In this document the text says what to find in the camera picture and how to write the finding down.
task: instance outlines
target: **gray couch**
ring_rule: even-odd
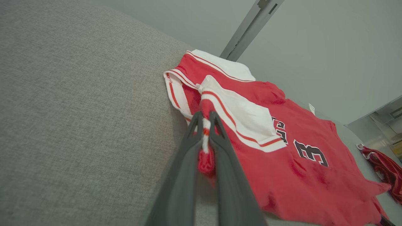
[[[0,225],[139,225],[186,128],[162,73],[192,49],[97,2],[2,1]],[[217,225],[203,177],[197,197]]]

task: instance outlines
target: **red and white shirt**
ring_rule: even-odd
[[[236,155],[263,210],[284,220],[321,225],[378,223],[375,198],[390,186],[364,178],[335,124],[286,99],[248,68],[208,53],[188,51],[164,73],[169,98],[189,122],[202,111],[199,170],[214,177],[208,145],[209,112],[222,119]]]

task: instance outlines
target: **white trim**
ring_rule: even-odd
[[[183,72],[181,72],[179,69],[177,68],[173,68],[172,70],[170,70],[170,73],[174,74],[177,76],[177,78],[179,78],[183,83],[185,83],[187,86],[195,89],[195,84],[189,79],[187,78],[186,75],[184,75]]]
[[[173,107],[179,110],[184,117],[192,119],[193,115],[191,114],[189,103],[187,102],[187,98],[182,87],[182,82],[179,77],[176,77],[176,75],[174,73],[171,73],[170,71],[164,72],[163,77],[165,78],[166,89],[168,91],[168,96]],[[179,106],[176,105],[173,99],[173,94],[170,90],[170,84],[172,85],[174,96]]]
[[[203,124],[204,129],[207,129],[208,131],[211,131],[211,122],[208,119],[202,118],[202,124]],[[209,143],[209,136],[203,134],[203,137],[202,137],[202,150],[206,154],[209,153],[208,143]]]
[[[266,135],[264,136],[264,139],[260,139],[257,140],[257,143],[254,141],[250,141],[247,140],[245,138],[243,138],[239,132],[238,132],[238,126],[236,127],[236,125],[241,124],[239,121],[236,120],[236,118],[230,113],[230,110],[226,108],[226,111],[230,114],[230,116],[233,118],[233,120],[235,121],[236,125],[233,124],[233,122],[230,120],[230,118],[226,115],[225,111],[223,110],[223,107],[221,106],[221,104],[219,103],[219,101],[216,99],[215,96],[211,95],[211,94],[202,94],[201,96],[201,101],[202,100],[209,100],[212,102],[212,104],[214,105],[215,111],[218,113],[218,115],[220,116],[220,118],[222,119],[222,121],[224,121],[226,123],[226,125],[228,125],[228,127],[236,134],[236,136],[239,138],[239,140],[244,143],[245,145],[261,150],[263,152],[273,152],[276,151],[280,148],[284,148],[286,147],[285,142],[283,142],[283,140],[276,134],[272,135],[270,134],[268,136],[268,134],[260,134],[261,135]],[[247,129],[245,129],[245,127],[242,129],[241,131],[242,135],[247,136],[247,137],[251,137],[253,139],[255,139],[255,136],[250,135],[250,134],[255,134],[254,131],[247,131]],[[260,145],[263,145],[269,141],[275,140],[275,139],[279,139],[277,142],[272,143],[270,145],[267,145],[265,147],[261,147]]]
[[[248,67],[244,64],[225,60],[197,49],[194,51],[187,51],[186,54],[189,54],[197,61],[216,69],[230,79],[239,82],[254,82],[256,80],[253,75],[251,75]]]

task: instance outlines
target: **jersey number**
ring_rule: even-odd
[[[297,140],[294,140],[294,144],[300,157],[319,162],[321,165],[328,167],[325,156],[319,148],[299,143]]]

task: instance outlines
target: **gray wall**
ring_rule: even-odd
[[[285,0],[238,62],[349,124],[402,95],[401,12],[400,0]]]
[[[217,56],[255,3],[255,0],[99,1],[194,48]]]

